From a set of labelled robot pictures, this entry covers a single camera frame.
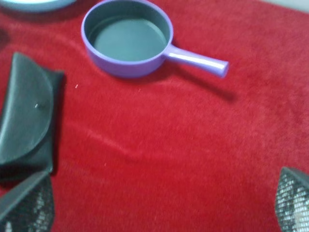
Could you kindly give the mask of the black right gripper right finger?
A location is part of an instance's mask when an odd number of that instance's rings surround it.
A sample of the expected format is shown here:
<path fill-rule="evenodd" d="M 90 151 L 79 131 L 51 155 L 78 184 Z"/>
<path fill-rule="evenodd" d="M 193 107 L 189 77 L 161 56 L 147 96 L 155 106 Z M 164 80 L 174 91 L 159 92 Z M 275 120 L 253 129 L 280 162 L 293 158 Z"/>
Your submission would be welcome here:
<path fill-rule="evenodd" d="M 275 198 L 275 214 L 282 232 L 309 230 L 309 176 L 283 167 Z"/>

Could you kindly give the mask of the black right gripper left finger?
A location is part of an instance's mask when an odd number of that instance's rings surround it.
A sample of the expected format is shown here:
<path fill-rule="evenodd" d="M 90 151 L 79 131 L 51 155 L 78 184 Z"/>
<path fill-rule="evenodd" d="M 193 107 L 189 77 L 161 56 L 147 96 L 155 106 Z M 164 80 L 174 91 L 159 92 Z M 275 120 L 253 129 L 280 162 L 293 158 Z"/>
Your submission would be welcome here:
<path fill-rule="evenodd" d="M 50 232 L 54 217 L 48 172 L 32 174 L 0 198 L 2 232 Z"/>

